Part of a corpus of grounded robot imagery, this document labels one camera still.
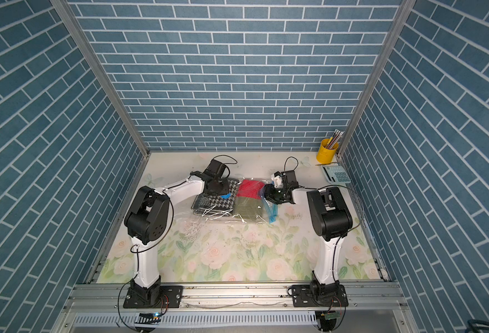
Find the yellow pen holder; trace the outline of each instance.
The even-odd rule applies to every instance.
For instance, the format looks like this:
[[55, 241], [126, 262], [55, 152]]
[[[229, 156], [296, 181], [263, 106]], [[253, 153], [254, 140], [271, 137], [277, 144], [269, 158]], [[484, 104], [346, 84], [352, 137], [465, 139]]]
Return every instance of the yellow pen holder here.
[[329, 138], [325, 138], [322, 140], [320, 143], [320, 148], [318, 149], [318, 154], [316, 155], [316, 160], [320, 164], [329, 164], [333, 160], [333, 155], [335, 155], [335, 152], [337, 151], [337, 148], [339, 147], [339, 143], [335, 143], [333, 145], [333, 149], [327, 149], [326, 146], [328, 145]]

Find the black wire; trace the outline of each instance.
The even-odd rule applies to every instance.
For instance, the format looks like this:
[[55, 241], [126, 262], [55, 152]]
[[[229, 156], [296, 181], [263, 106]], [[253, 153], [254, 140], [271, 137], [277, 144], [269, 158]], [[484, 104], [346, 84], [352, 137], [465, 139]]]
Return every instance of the black wire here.
[[156, 247], [156, 246], [157, 246], [159, 243], [161, 243], [161, 241], [162, 241], [162, 240], [165, 238], [165, 236], [166, 236], [166, 235], [169, 233], [170, 228], [172, 228], [172, 226], [173, 226], [173, 222], [174, 222], [174, 205], [173, 205], [173, 202], [172, 202], [172, 201], [170, 201], [170, 200], [169, 200], [169, 202], [170, 202], [170, 207], [172, 207], [172, 208], [173, 208], [173, 216], [172, 216], [172, 218], [170, 219], [170, 225], [169, 225], [169, 228], [167, 229], [167, 232], [166, 232], [166, 233], [165, 233], [165, 234], [164, 234], [164, 235], [161, 237], [161, 239], [160, 239], [160, 240], [159, 240], [159, 241], [158, 241], [156, 244], [154, 244], [154, 245], [150, 246], [148, 249], [144, 249], [144, 250], [142, 250], [142, 251], [132, 251], [132, 249], [134, 248], [134, 246], [139, 247], [139, 245], [137, 245], [137, 244], [132, 245], [132, 246], [130, 247], [130, 252], [131, 252], [131, 253], [137, 253], [137, 254], [139, 254], [139, 253], [143, 253], [143, 252], [146, 252], [146, 251], [148, 251], [148, 250], [150, 250], [150, 249], [155, 248], [155, 247]]
[[[478, 327], [477, 325], [484, 325], [488, 327]], [[489, 331], [489, 322], [484, 320], [470, 319], [467, 322], [467, 329], [464, 330], [465, 333], [468, 332], [481, 333], [480, 331]]]
[[232, 172], [229, 170], [229, 167], [227, 165], [224, 164], [224, 166], [226, 167], [226, 169], [228, 169], [228, 176], [226, 176], [226, 179], [228, 179], [229, 178], [229, 174], [232, 173]]
[[180, 186], [181, 184], [185, 184], [185, 183], [187, 183], [187, 180], [189, 180], [189, 178], [190, 178], [190, 177], [191, 177], [191, 175], [189, 175], [189, 177], [187, 177], [187, 179], [186, 179], [186, 180], [182, 181], [182, 182], [181, 182], [181, 183], [179, 183], [178, 185], [170, 186], [170, 187], [167, 187], [166, 189], [167, 189], [167, 190], [168, 190], [168, 189], [172, 189], [172, 188], [175, 188], [175, 187], [177, 187], [177, 186]]
[[339, 241], [341, 240], [342, 237], [346, 237], [346, 235], [348, 234], [348, 231], [344, 235], [340, 236], [339, 239], [337, 240], [337, 242], [335, 243], [335, 248], [333, 249], [333, 264], [331, 266], [331, 270], [333, 270], [335, 268], [335, 252], [337, 251], [337, 244], [339, 243]]
[[285, 160], [285, 164], [283, 165], [283, 172], [285, 172], [285, 169], [287, 168], [287, 161], [289, 158], [294, 158], [296, 160], [296, 166], [294, 167], [294, 169], [292, 171], [296, 170], [296, 168], [298, 167], [298, 159], [294, 156], [289, 156], [289, 157], [287, 157], [287, 159]]
[[342, 312], [341, 321], [339, 322], [339, 324], [337, 325], [337, 327], [335, 327], [334, 329], [332, 329], [332, 331], [338, 329], [341, 326], [342, 321], [344, 320], [344, 316], [346, 316], [346, 305], [344, 306], [344, 311]]
[[[139, 255], [137, 255], [137, 270], [139, 269]], [[139, 333], [139, 331], [137, 329], [134, 329], [130, 326], [128, 326], [127, 323], [124, 322], [124, 320], [122, 319], [122, 316], [120, 315], [120, 304], [119, 304], [119, 300], [120, 300], [120, 294], [122, 292], [122, 289], [124, 288], [125, 285], [127, 285], [128, 283], [132, 282], [133, 280], [135, 280], [135, 278], [138, 276], [138, 274], [135, 274], [135, 276], [130, 280], [128, 281], [127, 283], [123, 284], [122, 287], [120, 287], [120, 291], [119, 291], [119, 296], [117, 296], [116, 298], [116, 311], [119, 313], [119, 319], [120, 321], [122, 322], [122, 324], [124, 326], [126, 326], [127, 328], [129, 328], [130, 330], [133, 330], [137, 333]]]
[[333, 306], [333, 298], [331, 299], [331, 305], [330, 305], [330, 307], [328, 308], [328, 313], [331, 311], [331, 307], [332, 307], [332, 306]]
[[236, 159], [234, 159], [233, 157], [228, 156], [228, 155], [218, 155], [218, 156], [213, 157], [211, 160], [214, 160], [215, 158], [220, 157], [220, 156], [226, 156], [226, 157], [229, 157], [229, 158], [231, 158], [231, 159], [233, 159], [235, 161], [235, 163], [224, 163], [224, 164], [237, 164], [237, 163], [239, 163], [239, 162], [237, 162]]

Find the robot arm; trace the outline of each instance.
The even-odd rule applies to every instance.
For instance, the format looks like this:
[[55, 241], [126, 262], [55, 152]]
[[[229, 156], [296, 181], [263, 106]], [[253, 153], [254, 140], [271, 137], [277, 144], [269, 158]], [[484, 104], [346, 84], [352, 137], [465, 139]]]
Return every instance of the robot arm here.
[[135, 278], [130, 289], [139, 302], [153, 306], [161, 298], [161, 276], [158, 270], [158, 244], [167, 234], [169, 206], [201, 193], [229, 196], [227, 177], [222, 174], [227, 169], [224, 163], [212, 159], [204, 172], [195, 171], [182, 181], [160, 188], [141, 187], [134, 197], [124, 220], [134, 244]]
[[310, 283], [313, 299], [317, 303], [327, 303], [332, 296], [344, 298], [339, 288], [339, 255], [343, 239], [352, 228], [353, 221], [339, 188], [301, 188], [294, 170], [276, 172], [272, 179], [274, 184], [265, 185], [265, 198], [278, 204], [308, 205], [313, 229], [322, 238]]

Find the black mounting plate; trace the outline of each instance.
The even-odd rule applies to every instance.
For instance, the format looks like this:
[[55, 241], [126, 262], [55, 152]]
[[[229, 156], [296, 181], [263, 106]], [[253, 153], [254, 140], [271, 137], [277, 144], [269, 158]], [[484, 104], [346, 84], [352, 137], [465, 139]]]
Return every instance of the black mounting plate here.
[[[167, 299], [169, 298], [169, 309], [177, 309], [181, 302], [181, 294], [183, 293], [182, 286], [161, 286], [161, 297], [163, 299], [163, 309], [167, 306]], [[124, 300], [124, 309], [157, 309], [161, 308], [161, 301], [155, 305], [150, 305], [144, 302], [142, 299], [138, 299], [137, 294], [132, 292], [131, 288], [128, 288], [128, 294]]]
[[311, 294], [311, 289], [308, 284], [293, 284], [290, 288], [292, 295], [292, 305], [294, 307], [315, 307], [315, 306], [325, 306], [329, 307], [331, 305], [331, 299], [333, 299], [333, 306], [348, 306], [348, 297], [346, 296], [346, 290], [343, 285], [339, 285], [337, 292], [333, 296], [328, 296], [327, 298], [319, 299], [315, 301], [313, 295]]

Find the red cloth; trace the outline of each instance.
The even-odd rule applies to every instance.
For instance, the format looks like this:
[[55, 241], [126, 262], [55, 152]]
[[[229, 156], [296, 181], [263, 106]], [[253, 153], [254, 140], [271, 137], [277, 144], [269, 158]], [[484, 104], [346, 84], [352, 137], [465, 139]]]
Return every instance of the red cloth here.
[[263, 186], [265, 186], [265, 183], [263, 182], [245, 179], [239, 186], [239, 190], [237, 190], [236, 196], [246, 196], [247, 198], [261, 199], [259, 197], [259, 190], [261, 190]]

